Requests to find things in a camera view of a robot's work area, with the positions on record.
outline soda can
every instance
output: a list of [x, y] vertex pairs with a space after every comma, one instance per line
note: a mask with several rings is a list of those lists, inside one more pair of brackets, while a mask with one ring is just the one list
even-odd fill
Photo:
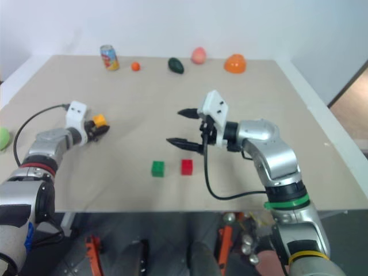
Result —
[[103, 45], [100, 47], [101, 57], [105, 67], [109, 71], [119, 69], [119, 62], [116, 57], [114, 48], [111, 45]]

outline green ball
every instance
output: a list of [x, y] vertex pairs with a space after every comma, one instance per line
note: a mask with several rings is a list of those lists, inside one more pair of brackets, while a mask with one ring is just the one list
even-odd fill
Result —
[[8, 145], [10, 140], [9, 131], [6, 128], [0, 127], [0, 151], [2, 151]]

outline red ring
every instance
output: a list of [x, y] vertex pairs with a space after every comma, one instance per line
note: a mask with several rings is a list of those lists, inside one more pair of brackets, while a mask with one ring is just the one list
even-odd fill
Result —
[[25, 167], [37, 167], [37, 168], [43, 168], [44, 170], [47, 170], [50, 174], [52, 174], [53, 177], [55, 177], [56, 172], [49, 166], [42, 164], [42, 163], [25, 163], [23, 165], [20, 165], [20, 168]]

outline orange ball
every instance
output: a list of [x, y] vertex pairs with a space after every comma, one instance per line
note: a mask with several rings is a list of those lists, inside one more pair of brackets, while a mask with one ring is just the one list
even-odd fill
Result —
[[244, 56], [236, 53], [226, 60], [224, 67], [230, 73], [241, 74], [246, 70], [247, 62]]
[[132, 67], [133, 71], [139, 71], [140, 70], [140, 64], [138, 62], [133, 62], [131, 67]]

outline black cable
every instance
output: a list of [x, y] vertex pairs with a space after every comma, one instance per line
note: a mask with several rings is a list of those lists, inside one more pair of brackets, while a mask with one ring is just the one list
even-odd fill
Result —
[[219, 197], [217, 196], [211, 189], [211, 186], [209, 184], [208, 180], [208, 161], [207, 161], [207, 155], [208, 155], [208, 134], [203, 135], [203, 156], [204, 156], [204, 163], [205, 163], [205, 179], [206, 179], [206, 185], [209, 193], [217, 200], [234, 200], [235, 198], [248, 196], [250, 194], [265, 194], [266, 191], [247, 191], [245, 193], [241, 194], [235, 194], [230, 197]]
[[[61, 226], [57, 225], [55, 220], [52, 218], [49, 220], [49, 223], [54, 226], [58, 231], [54, 234], [48, 235], [47, 237], [43, 237], [42, 239], [36, 240], [32, 243], [32, 249], [43, 247], [43, 246], [49, 246], [51, 244], [60, 243], [64, 238], [65, 234]], [[55, 237], [59, 237], [58, 239], [55, 239], [53, 241], [49, 241]]]
[[30, 122], [30, 120], [32, 120], [33, 118], [35, 118], [36, 116], [40, 115], [41, 113], [44, 113], [46, 111], [49, 111], [51, 109], [54, 109], [54, 108], [65, 108], [65, 110], [68, 110], [69, 108], [69, 104], [61, 104], [61, 105], [54, 105], [54, 106], [51, 106], [49, 108], [46, 108], [46, 109], [43, 109], [39, 112], [37, 112], [36, 114], [32, 115], [28, 120], [26, 120], [22, 126], [19, 128], [17, 134], [15, 135], [14, 137], [14, 143], [13, 143], [13, 153], [14, 153], [14, 158], [17, 162], [17, 165], [18, 167], [21, 165], [21, 162], [19, 161], [19, 158], [18, 158], [18, 153], [17, 153], [17, 142], [18, 142], [18, 137], [19, 135], [21, 134], [21, 131], [24, 129], [24, 127]]
[[281, 263], [282, 272], [285, 274], [285, 276], [289, 276], [288, 272], [286, 271], [285, 266]]

